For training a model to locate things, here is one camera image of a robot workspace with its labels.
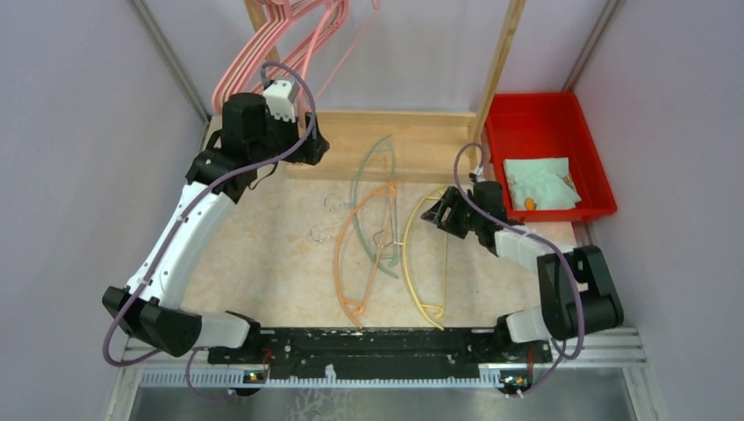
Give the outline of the thin pink wire hanger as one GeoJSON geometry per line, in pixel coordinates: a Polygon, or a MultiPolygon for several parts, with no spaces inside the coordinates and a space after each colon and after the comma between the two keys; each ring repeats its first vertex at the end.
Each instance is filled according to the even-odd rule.
{"type": "Polygon", "coordinates": [[[322,87],[320,88],[320,90],[317,92],[316,98],[322,97],[323,94],[326,92],[326,89],[331,84],[331,82],[333,81],[333,79],[335,78],[335,76],[339,72],[339,70],[343,67],[343,65],[347,61],[349,55],[354,51],[354,49],[356,48],[357,44],[359,43],[361,37],[363,36],[363,34],[365,33],[365,31],[367,31],[370,23],[373,21],[373,19],[377,15],[377,13],[378,13],[378,11],[380,9],[381,1],[380,0],[371,0],[371,4],[372,4],[372,7],[373,7],[373,11],[369,15],[369,17],[366,19],[366,21],[363,23],[363,25],[361,26],[361,28],[356,32],[352,43],[347,48],[346,52],[341,56],[339,62],[337,63],[337,65],[335,66],[335,68],[333,69],[333,71],[331,72],[331,74],[329,74],[329,76],[325,80],[325,82],[322,85],[322,87]]]}

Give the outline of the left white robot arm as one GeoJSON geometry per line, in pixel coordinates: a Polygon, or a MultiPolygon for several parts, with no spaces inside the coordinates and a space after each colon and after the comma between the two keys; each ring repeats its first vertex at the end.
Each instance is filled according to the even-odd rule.
{"type": "Polygon", "coordinates": [[[239,93],[225,104],[221,128],[192,161],[181,196],[166,228],[144,262],[122,288],[102,297],[113,320],[102,355],[113,367],[111,340],[116,330],[174,357],[189,351],[228,348],[243,363],[261,356],[259,323],[244,315],[197,313],[182,306],[185,290],[205,248],[227,214],[257,178],[259,169],[282,161],[315,165],[330,144],[318,128],[314,103],[297,127],[296,101],[288,93],[239,93]]]}

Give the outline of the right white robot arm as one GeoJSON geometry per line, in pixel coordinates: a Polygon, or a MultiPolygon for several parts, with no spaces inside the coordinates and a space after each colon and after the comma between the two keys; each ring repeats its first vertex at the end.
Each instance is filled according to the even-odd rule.
{"type": "Polygon", "coordinates": [[[498,182],[476,182],[466,191],[451,186],[421,218],[460,239],[473,232],[490,253],[536,275],[539,305],[497,321],[494,349],[502,360],[518,360],[529,342],[579,339],[623,324],[624,311],[602,250],[560,246],[510,220],[498,182]]]}

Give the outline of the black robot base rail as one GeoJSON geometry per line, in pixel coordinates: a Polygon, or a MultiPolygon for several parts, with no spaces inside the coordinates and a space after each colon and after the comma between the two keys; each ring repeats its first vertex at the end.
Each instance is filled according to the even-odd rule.
{"type": "Polygon", "coordinates": [[[501,349],[486,328],[264,328],[245,349],[212,348],[173,357],[132,339],[144,358],[141,385],[227,389],[494,389],[519,393],[547,371],[641,366],[639,334],[616,328],[553,346],[539,340],[501,349]]]}

